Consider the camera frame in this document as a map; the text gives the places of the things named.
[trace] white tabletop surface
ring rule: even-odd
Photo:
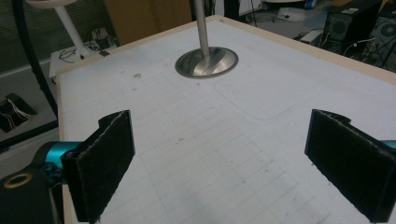
[[[239,56],[222,77],[176,72],[177,58],[199,48],[196,27],[58,76],[64,141],[83,141],[100,118],[131,110],[136,155],[101,223],[369,223],[305,156],[306,135],[316,108],[396,139],[394,82],[222,21],[207,24],[209,45]]]

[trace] table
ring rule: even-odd
[[[313,108],[396,139],[396,75],[220,16],[207,31],[210,46],[239,56],[222,77],[176,72],[177,58],[199,48],[194,22],[59,72],[62,141],[132,113],[136,155],[101,223],[369,223],[304,145]]]

